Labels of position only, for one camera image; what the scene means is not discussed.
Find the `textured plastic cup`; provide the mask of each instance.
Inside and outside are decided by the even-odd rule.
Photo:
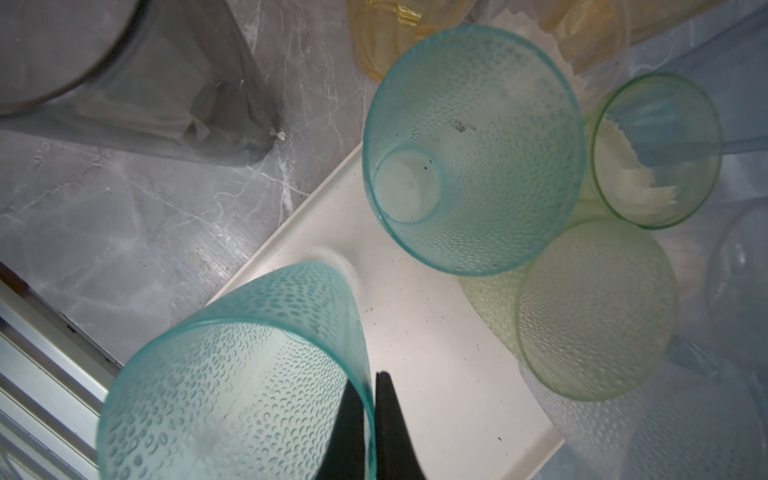
[[[590,158],[582,199],[650,230],[696,213],[723,160],[717,109],[695,84],[647,74],[587,113]]]
[[[98,426],[102,478],[313,478],[349,380],[366,412],[366,342],[343,277],[321,263],[262,276],[137,353]]]
[[[492,275],[563,229],[584,179],[584,124],[562,73],[496,28],[442,31],[408,50],[373,99],[366,193],[415,258]]]
[[[581,401],[637,388],[663,359],[677,320],[666,254],[650,234],[612,218],[576,224],[518,269],[459,282],[521,362]]]
[[[231,167],[274,145],[278,112],[225,0],[18,5],[0,8],[0,128]]]
[[[575,402],[520,371],[568,446],[601,478],[765,478],[763,426],[746,387],[665,362],[632,393]]]

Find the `cup bottom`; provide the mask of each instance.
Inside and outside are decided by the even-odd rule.
[[[376,168],[373,191],[384,213],[403,223],[427,217],[440,201],[441,174],[437,164],[415,150],[397,150]]]

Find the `transparent plastic container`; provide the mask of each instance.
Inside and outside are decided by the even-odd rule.
[[[98,426],[102,478],[314,478],[345,385],[373,396],[355,300],[322,263],[297,263],[221,297],[141,349]]]
[[[632,45],[690,20],[726,0],[626,0],[632,21]]]
[[[766,45],[768,5],[657,69],[688,78],[709,95],[723,123],[725,154],[768,150]]]
[[[525,39],[477,25],[420,42],[390,69],[362,144],[366,194],[387,232],[456,275],[510,270],[563,229],[584,179],[568,83]]]
[[[719,235],[704,297],[717,345],[744,368],[768,369],[768,200],[748,203]]]

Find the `cup rim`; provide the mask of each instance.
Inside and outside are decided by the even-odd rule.
[[[420,50],[425,48],[425,46],[429,46],[431,43],[440,41],[443,37],[447,37],[449,35],[455,35],[456,33],[461,34],[465,31],[483,31],[485,33],[497,35],[498,37],[502,37],[505,40],[510,41],[511,43],[521,45],[522,47],[527,48],[529,51],[532,51],[534,54],[536,54],[539,60],[542,61],[543,65],[545,67],[548,67],[549,70],[554,74],[558,83],[563,88],[563,92],[566,95],[568,103],[570,103],[571,106],[573,107],[574,121],[581,122],[581,131],[584,131],[584,115],[581,112],[581,106],[579,105],[578,100],[576,99],[576,96],[573,92],[573,89],[571,88],[571,85],[568,83],[568,80],[565,78],[565,76],[560,71],[558,66],[539,47],[534,45],[527,38],[521,37],[520,35],[517,35],[510,31],[502,30],[500,28],[489,27],[486,25],[461,25],[458,27],[449,28],[449,29],[440,31],[434,35],[431,35],[425,38],[415,46],[411,47],[389,69],[389,71],[387,72],[387,75],[384,77],[384,80],[376,89],[376,94],[373,96],[371,107],[368,110],[368,115],[366,116],[366,125],[362,133],[362,180],[365,186],[366,197],[368,198],[371,208],[376,214],[376,218],[379,221],[379,224],[381,224],[384,227],[384,230],[389,234],[389,236],[392,239],[394,239],[394,241],[398,245],[400,245],[400,247],[404,249],[409,255],[416,258],[419,262],[424,263],[426,266],[430,266],[431,268],[435,270],[439,270],[444,273],[450,273],[456,276],[491,276],[497,273],[504,273],[508,270],[512,270],[513,268],[517,268],[518,266],[521,266],[527,263],[531,259],[538,257],[538,255],[540,255],[541,252],[544,251],[547,245],[543,244],[539,246],[535,254],[531,255],[530,258],[526,259],[525,261],[510,263],[504,266],[500,266],[500,267],[497,267],[494,269],[488,269],[488,270],[480,270],[480,271],[456,270],[450,267],[438,265],[437,263],[427,260],[426,258],[417,254],[411,247],[409,247],[409,245],[406,242],[404,242],[395,233],[395,231],[390,227],[390,225],[386,222],[386,220],[384,220],[384,216],[386,215],[386,212],[379,206],[379,202],[376,199],[376,192],[372,185],[372,178],[371,178],[372,169],[370,168],[371,160],[368,152],[369,142],[366,141],[372,135],[372,132],[370,130],[370,123],[368,122],[368,119],[376,115],[376,111],[379,109],[379,103],[380,103],[377,100],[381,99],[380,95],[382,95],[382,92],[385,90],[384,88],[385,85],[390,81],[392,81],[391,74],[394,73],[395,75],[397,75],[398,68],[402,68],[402,66],[405,64],[405,62],[409,57],[412,57],[413,55],[416,55],[417,53],[419,53]],[[572,206],[569,209],[569,212],[572,212],[573,208],[576,206],[576,203],[578,201],[578,191],[581,190],[581,186],[584,183],[584,176],[585,176],[586,167],[587,167],[587,145],[586,145],[587,141],[583,134],[579,134],[577,135],[577,137],[579,140],[578,143],[581,146],[581,148],[579,149],[579,152],[577,153],[577,155],[580,157],[579,158],[580,165],[578,168],[579,170],[578,173],[579,173],[579,176],[581,177],[581,182],[579,183],[578,188],[575,189],[575,194],[572,199]],[[561,227],[558,231],[561,232],[563,230],[563,228],[568,222],[568,218],[570,218],[570,213],[568,215],[564,215],[564,218],[561,219],[561,222],[560,222]]]
[[[703,98],[703,100],[709,105],[710,109],[714,113],[714,118],[716,120],[717,124],[717,132],[718,132],[718,138],[717,141],[720,144],[720,148],[717,155],[717,168],[715,171],[715,174],[712,176],[712,183],[707,189],[707,192],[702,196],[701,201],[694,207],[691,208],[689,212],[687,212],[682,217],[678,218],[677,220],[668,222],[668,223],[660,223],[659,225],[644,225],[642,223],[634,222],[633,220],[626,218],[624,215],[620,214],[614,207],[611,205],[611,202],[608,201],[608,199],[605,196],[605,193],[603,192],[603,189],[600,187],[600,182],[598,181],[598,172],[597,169],[594,166],[594,150],[597,145],[598,141],[598,131],[600,130],[600,126],[603,123],[603,120],[605,119],[605,115],[608,112],[608,109],[613,105],[613,103],[619,98],[620,95],[622,95],[625,91],[637,86],[638,84],[647,81],[649,79],[658,79],[658,78],[666,78],[670,81],[677,81],[681,84],[684,84],[685,86],[695,90],[698,94],[700,94]],[[688,80],[685,77],[681,77],[677,74],[667,73],[667,72],[651,72],[644,75],[641,75],[639,77],[633,78],[632,80],[628,81],[627,83],[621,85],[618,89],[616,89],[613,93],[607,96],[607,100],[603,103],[600,113],[597,115],[597,120],[594,123],[594,128],[589,132],[589,136],[591,137],[589,140],[589,158],[587,159],[587,162],[589,163],[588,168],[588,175],[590,175],[590,181],[591,184],[594,185],[595,190],[598,194],[598,199],[601,204],[603,204],[614,216],[626,220],[629,223],[632,223],[633,225],[637,225],[638,227],[644,229],[644,230],[663,230],[665,228],[674,227],[675,225],[679,225],[680,223],[683,223],[685,220],[688,220],[691,218],[699,209],[709,200],[710,195],[715,189],[715,186],[717,185],[717,181],[720,179],[720,170],[723,166],[723,149],[725,147],[725,142],[723,139],[723,124],[720,121],[720,113],[717,111],[717,107],[712,102],[712,99],[707,95],[707,93],[702,90],[698,85],[693,83],[691,80]]]

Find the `clear plastic cup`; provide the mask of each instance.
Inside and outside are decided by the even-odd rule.
[[[689,78],[709,95],[723,122],[726,154],[768,150],[765,45],[768,5],[658,68]]]
[[[374,81],[424,38],[455,27],[475,0],[346,0],[357,63]]]
[[[460,278],[491,331],[553,391],[611,399],[645,381],[677,320],[677,284],[649,233],[608,218],[579,223],[535,260]]]
[[[313,478],[345,385],[373,396],[359,315],[322,263],[262,276],[159,336],[123,368],[98,426],[102,478]]]
[[[635,78],[588,112],[586,124],[581,199],[656,230],[696,213],[714,189],[723,129],[710,99],[685,78]]]
[[[26,0],[0,8],[0,128],[226,166],[278,115],[225,0]]]
[[[551,60],[517,35],[470,25],[427,38],[389,70],[362,171],[400,246],[481,276],[522,265],[562,231],[585,155],[581,112]]]
[[[601,478],[765,478],[763,423],[755,400],[737,382],[665,362],[625,396],[575,402],[522,365],[520,371],[568,446]]]

